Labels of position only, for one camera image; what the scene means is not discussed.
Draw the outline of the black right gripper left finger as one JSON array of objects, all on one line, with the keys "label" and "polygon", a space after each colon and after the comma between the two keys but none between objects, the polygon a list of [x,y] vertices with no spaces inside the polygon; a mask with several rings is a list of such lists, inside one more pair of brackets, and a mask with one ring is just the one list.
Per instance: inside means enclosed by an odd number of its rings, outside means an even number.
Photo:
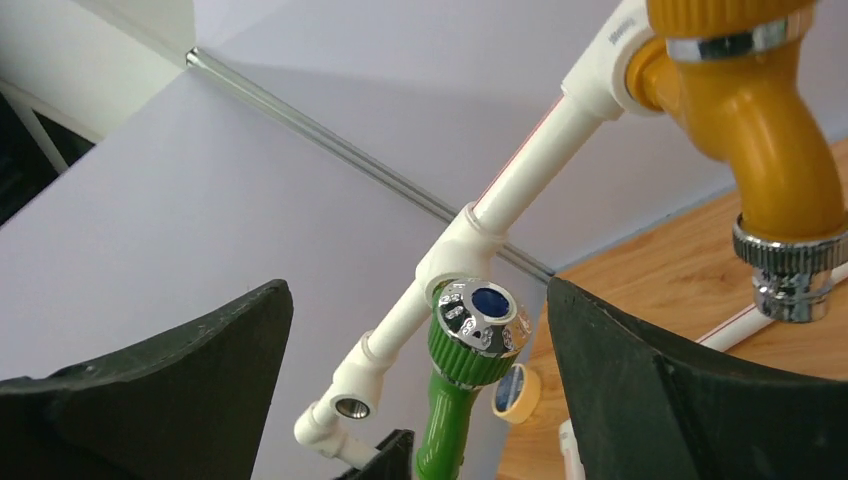
[{"label": "black right gripper left finger", "polygon": [[248,479],[293,318],[269,281],[195,320],[1,384],[5,479]]}]

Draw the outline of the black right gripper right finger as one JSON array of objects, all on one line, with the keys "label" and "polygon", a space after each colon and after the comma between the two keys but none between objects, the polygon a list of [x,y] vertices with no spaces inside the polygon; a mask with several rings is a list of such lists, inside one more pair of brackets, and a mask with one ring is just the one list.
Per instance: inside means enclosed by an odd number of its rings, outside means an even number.
[{"label": "black right gripper right finger", "polygon": [[847,385],[739,359],[553,279],[549,329],[589,479],[843,479]]}]

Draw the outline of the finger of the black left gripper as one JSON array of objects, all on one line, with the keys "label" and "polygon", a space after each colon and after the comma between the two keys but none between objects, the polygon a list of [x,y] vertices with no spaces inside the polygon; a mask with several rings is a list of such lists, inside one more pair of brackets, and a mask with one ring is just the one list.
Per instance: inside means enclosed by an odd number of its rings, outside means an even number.
[{"label": "finger of the black left gripper", "polygon": [[377,445],[377,455],[362,469],[349,468],[335,480],[412,480],[415,433],[396,429]]}]

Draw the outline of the green water faucet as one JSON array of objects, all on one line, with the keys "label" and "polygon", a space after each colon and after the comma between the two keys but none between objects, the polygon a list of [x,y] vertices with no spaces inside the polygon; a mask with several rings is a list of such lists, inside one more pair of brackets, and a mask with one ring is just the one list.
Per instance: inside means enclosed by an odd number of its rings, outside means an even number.
[{"label": "green water faucet", "polygon": [[442,282],[432,294],[431,309],[430,413],[414,469],[420,479],[457,479],[474,403],[484,387],[507,374],[532,329],[509,291],[479,278]]}]

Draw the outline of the white PVC pipe frame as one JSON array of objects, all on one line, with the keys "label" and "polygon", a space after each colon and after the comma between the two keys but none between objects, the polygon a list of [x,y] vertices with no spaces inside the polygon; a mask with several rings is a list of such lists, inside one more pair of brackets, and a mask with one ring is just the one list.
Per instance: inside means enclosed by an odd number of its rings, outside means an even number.
[{"label": "white PVC pipe frame", "polygon": [[378,450],[353,437],[343,423],[377,412],[385,375],[399,352],[422,326],[429,329],[436,287],[457,278],[490,281],[490,262],[509,229],[603,123],[626,112],[666,114],[642,106],[626,85],[630,62],[654,36],[648,2],[622,1],[611,12],[545,116],[479,198],[449,223],[420,260],[412,284],[359,338],[326,392],[296,420],[293,434],[300,445],[356,469],[372,460]]}]

